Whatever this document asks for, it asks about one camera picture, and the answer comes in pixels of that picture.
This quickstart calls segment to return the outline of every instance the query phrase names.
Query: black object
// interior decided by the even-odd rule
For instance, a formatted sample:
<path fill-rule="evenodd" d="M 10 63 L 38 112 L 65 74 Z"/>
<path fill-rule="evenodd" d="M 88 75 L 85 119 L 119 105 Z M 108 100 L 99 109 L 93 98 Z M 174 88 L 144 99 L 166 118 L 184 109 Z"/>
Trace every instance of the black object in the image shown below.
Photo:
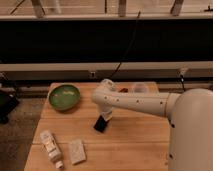
<path fill-rule="evenodd" d="M 99 116 L 98 120 L 96 121 L 95 123 L 95 130 L 99 131 L 99 132 L 104 132 L 107 124 L 108 124 L 109 121 L 105 121 L 103 116 Z"/>
<path fill-rule="evenodd" d="M 205 9 L 205 10 L 204 10 L 204 12 L 212 12 L 212 11 L 213 11 L 213 9 L 211 8 L 210 5 L 208 6 L 208 9 Z"/>
<path fill-rule="evenodd" d="M 0 123 L 6 124 L 7 115 L 19 104 L 19 101 L 8 93 L 0 90 Z"/>
<path fill-rule="evenodd" d="M 120 62 L 134 28 L 133 19 L 1 20 L 0 60 L 14 64 Z M 210 18 L 138 20 L 132 49 L 122 62 L 213 61 L 212 30 Z"/>

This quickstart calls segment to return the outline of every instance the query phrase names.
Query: black cable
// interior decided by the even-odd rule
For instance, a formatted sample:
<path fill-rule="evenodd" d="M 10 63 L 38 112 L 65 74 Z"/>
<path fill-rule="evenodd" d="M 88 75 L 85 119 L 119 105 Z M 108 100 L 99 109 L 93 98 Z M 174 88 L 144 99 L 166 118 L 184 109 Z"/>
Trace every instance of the black cable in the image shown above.
<path fill-rule="evenodd" d="M 10 12 L 10 14 L 13 14 L 24 2 L 25 2 L 26 0 L 22 0 L 22 1 L 20 1 L 16 6 L 15 6 L 15 8 Z M 44 8 L 41 6 L 41 9 L 42 9 L 42 11 L 43 11 L 43 13 L 44 13 L 44 15 L 45 15 L 45 10 L 44 10 Z"/>
<path fill-rule="evenodd" d="M 104 4 L 104 6 L 105 6 L 105 7 L 104 7 L 104 11 L 105 11 L 105 14 L 106 14 L 106 13 L 107 13 L 107 8 L 108 8 L 108 7 L 107 7 L 107 6 L 108 6 L 108 4 L 107 4 L 107 0 L 105 0 L 105 4 Z"/>
<path fill-rule="evenodd" d="M 137 19 L 135 21 L 135 28 L 134 28 L 134 31 L 132 33 L 132 39 L 130 40 L 129 42 L 129 45 L 126 49 L 126 51 L 124 52 L 124 56 L 121 58 L 118 66 L 116 67 L 116 69 L 113 71 L 113 73 L 109 76 L 109 79 L 111 79 L 117 72 L 118 70 L 120 69 L 122 63 L 123 63 L 123 60 L 126 58 L 126 56 L 129 54 L 130 50 L 132 49 L 132 46 L 135 42 L 135 37 L 136 37 L 136 33 L 137 33 L 137 28 L 138 28 L 138 21 L 140 19 L 140 15 L 141 15 L 141 11 L 138 12 L 138 16 L 137 16 Z"/>
<path fill-rule="evenodd" d="M 185 88 L 185 85 L 184 85 L 184 77 L 183 77 L 183 75 L 180 75 L 180 82 L 181 82 L 181 85 L 182 85 L 182 89 L 185 92 L 186 88 Z"/>

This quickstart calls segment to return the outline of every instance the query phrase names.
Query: wooden table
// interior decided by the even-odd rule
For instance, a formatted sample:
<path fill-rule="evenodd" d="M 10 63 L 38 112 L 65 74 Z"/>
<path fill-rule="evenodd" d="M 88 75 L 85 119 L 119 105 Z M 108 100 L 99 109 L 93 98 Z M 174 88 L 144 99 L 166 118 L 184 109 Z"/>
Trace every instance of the wooden table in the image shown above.
<path fill-rule="evenodd" d="M 52 90 L 59 83 L 53 83 Z M 90 97 L 98 83 L 74 83 L 81 92 L 79 105 L 64 114 L 53 110 L 46 100 L 33 139 L 25 171 L 54 171 L 39 134 L 51 130 L 63 153 L 65 171 L 141 170 L 167 171 L 169 124 L 166 119 L 124 109 L 114 109 L 113 118 L 104 133 L 94 130 L 99 116 Z M 157 92 L 155 83 L 147 83 Z M 131 83 L 118 83 L 118 89 Z M 87 161 L 73 166 L 68 153 L 68 142 L 80 138 L 85 145 Z"/>

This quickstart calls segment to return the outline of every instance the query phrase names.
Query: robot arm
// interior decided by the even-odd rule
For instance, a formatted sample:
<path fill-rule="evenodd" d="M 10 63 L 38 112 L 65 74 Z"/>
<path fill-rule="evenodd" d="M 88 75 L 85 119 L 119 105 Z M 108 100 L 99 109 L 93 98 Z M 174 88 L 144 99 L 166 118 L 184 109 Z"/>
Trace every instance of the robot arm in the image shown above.
<path fill-rule="evenodd" d="M 105 79 L 93 92 L 92 100 L 98 104 L 102 115 L 110 113 L 112 107 L 118 107 L 170 119 L 179 96 L 175 93 L 119 93 L 115 84 Z"/>
<path fill-rule="evenodd" d="M 100 114 L 112 107 L 145 112 L 170 121 L 168 171 L 213 170 L 213 92 L 194 89 L 185 93 L 118 93 L 115 84 L 103 80 L 92 94 Z"/>

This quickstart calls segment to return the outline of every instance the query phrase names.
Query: bar of soap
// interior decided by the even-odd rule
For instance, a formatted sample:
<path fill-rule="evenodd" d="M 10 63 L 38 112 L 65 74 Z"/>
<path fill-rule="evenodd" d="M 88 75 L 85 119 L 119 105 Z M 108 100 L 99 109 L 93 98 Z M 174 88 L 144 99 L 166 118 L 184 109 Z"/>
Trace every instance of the bar of soap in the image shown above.
<path fill-rule="evenodd" d="M 73 165 L 86 160 L 84 145 L 82 140 L 76 139 L 69 142 L 70 159 Z"/>

